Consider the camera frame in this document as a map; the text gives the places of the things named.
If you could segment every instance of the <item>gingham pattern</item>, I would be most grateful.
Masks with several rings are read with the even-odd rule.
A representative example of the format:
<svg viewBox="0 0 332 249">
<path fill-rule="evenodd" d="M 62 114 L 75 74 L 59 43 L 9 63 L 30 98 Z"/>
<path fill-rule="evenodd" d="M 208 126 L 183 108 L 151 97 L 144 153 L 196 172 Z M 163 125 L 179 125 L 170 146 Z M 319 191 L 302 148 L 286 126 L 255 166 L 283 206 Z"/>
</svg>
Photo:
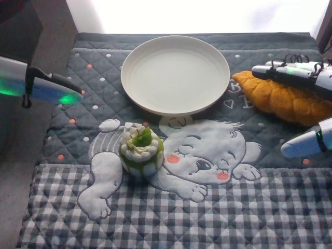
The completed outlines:
<svg viewBox="0 0 332 249">
<path fill-rule="evenodd" d="M 18 246 L 28 248 L 331 248 L 332 169 L 266 169 L 255 182 L 183 201 L 124 175 L 92 222 L 76 204 L 89 166 L 40 165 Z"/>
<path fill-rule="evenodd" d="M 107 203 L 112 213 L 91 221 L 77 196 L 93 182 L 88 150 L 98 125 L 108 119 L 149 122 L 163 135 L 160 117 L 137 108 L 120 81 L 121 65 L 132 49 L 156 35 L 79 34 L 68 62 L 68 76 L 85 95 L 52 115 L 35 168 L 18 247 L 28 248 L 332 248 L 331 153 L 286 159 L 283 140 L 303 132 L 255 108 L 244 108 L 242 91 L 230 83 L 213 107 L 193 116 L 244 123 L 246 141 L 262 145 L 255 167 L 262 179 L 231 179 L 208 186 L 204 202 L 183 201 L 174 193 L 138 182 L 125 172 Z M 292 34 L 196 35 L 219 49 L 231 74 L 287 53 L 321 58 L 314 40 Z M 225 101 L 233 100 L 232 108 Z"/>
</svg>

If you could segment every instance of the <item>embroidered heart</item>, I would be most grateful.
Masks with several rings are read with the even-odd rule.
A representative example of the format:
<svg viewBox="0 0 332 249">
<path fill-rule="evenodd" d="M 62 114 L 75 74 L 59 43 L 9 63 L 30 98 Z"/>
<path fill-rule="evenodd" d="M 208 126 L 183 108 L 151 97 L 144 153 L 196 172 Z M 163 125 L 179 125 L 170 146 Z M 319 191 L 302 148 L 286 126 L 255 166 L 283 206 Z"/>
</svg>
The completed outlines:
<svg viewBox="0 0 332 249">
<path fill-rule="evenodd" d="M 233 104 L 234 104 L 234 100 L 225 100 L 224 101 L 224 105 L 226 105 L 227 107 L 233 109 Z"/>
</svg>

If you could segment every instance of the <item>plate rim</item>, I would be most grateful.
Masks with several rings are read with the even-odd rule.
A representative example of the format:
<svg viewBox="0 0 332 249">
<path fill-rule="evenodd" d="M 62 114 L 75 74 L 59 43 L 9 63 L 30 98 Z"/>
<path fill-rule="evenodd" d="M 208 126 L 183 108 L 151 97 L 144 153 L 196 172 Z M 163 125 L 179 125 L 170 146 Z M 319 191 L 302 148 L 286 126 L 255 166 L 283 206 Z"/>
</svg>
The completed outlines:
<svg viewBox="0 0 332 249">
<path fill-rule="evenodd" d="M 229 65 L 228 65 L 228 62 L 226 60 L 226 58 L 224 57 L 224 55 L 218 50 L 216 49 L 215 47 L 213 47 L 211 44 L 201 40 L 201 39 L 198 39 L 198 38 L 194 38 L 194 37 L 190 37 L 190 36 L 185 36 L 185 35 L 167 35 L 167 36 L 161 36 L 161 37 L 156 37 L 156 38 L 153 38 L 151 40 L 148 40 L 142 44 L 140 44 L 138 47 L 136 47 L 134 50 L 132 50 L 129 55 L 126 57 L 126 59 L 124 60 L 123 64 L 122 64 L 122 68 L 121 68 L 121 73 L 120 73 L 120 79 L 121 79 L 121 84 L 122 84 L 122 87 L 124 89 L 124 91 L 126 92 L 127 96 L 136 104 L 138 105 L 139 107 L 141 107 L 142 109 L 150 112 L 150 113 L 154 113 L 154 114 L 157 114 L 157 115 L 160 115 L 160 116 L 173 116 L 173 117 L 177 117 L 177 116 L 187 116 L 187 115 L 192 115 L 192 114 L 195 114 L 195 113 L 199 113 L 209 107 L 211 107 L 213 104 L 215 104 L 223 95 L 224 93 L 226 92 L 227 90 L 227 87 L 228 87 L 228 84 L 227 84 L 227 87 L 225 88 L 224 92 L 217 98 L 215 99 L 212 103 L 202 107 L 202 108 L 199 108 L 199 109 L 196 109 L 196 110 L 193 110 L 193 111 L 190 111 L 190 112 L 184 112 L 184 113 L 180 113 L 180 112 L 177 112 L 177 113 L 164 113 L 164 112 L 159 112 L 157 110 L 153 110 L 153 109 L 150 109 L 150 108 L 147 108 L 143 105 L 141 105 L 140 103 L 138 103 L 137 101 L 135 101 L 129 94 L 128 94 L 128 91 L 126 90 L 124 84 L 123 84 L 123 68 L 126 68 L 125 65 L 126 65 L 126 62 L 128 60 L 128 58 L 130 57 L 130 55 L 140 49 L 143 45 L 145 45 L 146 43 L 150 43 L 150 42 L 153 42 L 155 40 L 158 40 L 158 39 L 165 39 L 166 37 L 181 37 L 181 38 L 186 38 L 186 39 L 194 39 L 194 40 L 197 40 L 201 43 L 205 43 L 207 44 L 209 47 L 211 47 L 213 50 L 215 50 L 226 62 L 226 66 L 227 66 L 227 72 L 228 72 L 228 78 L 230 78 L 230 69 L 229 69 Z"/>
</svg>

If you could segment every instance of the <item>orange croissant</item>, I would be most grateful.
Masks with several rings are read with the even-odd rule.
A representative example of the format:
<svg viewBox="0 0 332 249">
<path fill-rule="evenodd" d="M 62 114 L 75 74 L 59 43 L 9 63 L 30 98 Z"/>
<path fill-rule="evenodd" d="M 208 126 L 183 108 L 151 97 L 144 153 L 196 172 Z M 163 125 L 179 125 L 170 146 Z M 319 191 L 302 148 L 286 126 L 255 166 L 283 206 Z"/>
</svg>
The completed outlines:
<svg viewBox="0 0 332 249">
<path fill-rule="evenodd" d="M 234 74 L 233 79 L 258 109 L 274 113 L 286 121 L 314 126 L 332 116 L 332 102 L 313 93 L 303 92 L 271 79 L 257 79 L 251 71 Z"/>
</svg>

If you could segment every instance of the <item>white table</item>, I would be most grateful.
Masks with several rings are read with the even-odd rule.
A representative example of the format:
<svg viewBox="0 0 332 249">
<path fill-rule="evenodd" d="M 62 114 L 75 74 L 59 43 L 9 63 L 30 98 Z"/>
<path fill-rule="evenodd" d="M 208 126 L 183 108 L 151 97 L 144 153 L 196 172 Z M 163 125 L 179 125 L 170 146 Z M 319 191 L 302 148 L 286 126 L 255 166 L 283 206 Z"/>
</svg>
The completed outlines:
<svg viewBox="0 0 332 249">
<path fill-rule="evenodd" d="M 310 32 L 328 0 L 67 0 L 79 32 L 181 34 Z"/>
</svg>

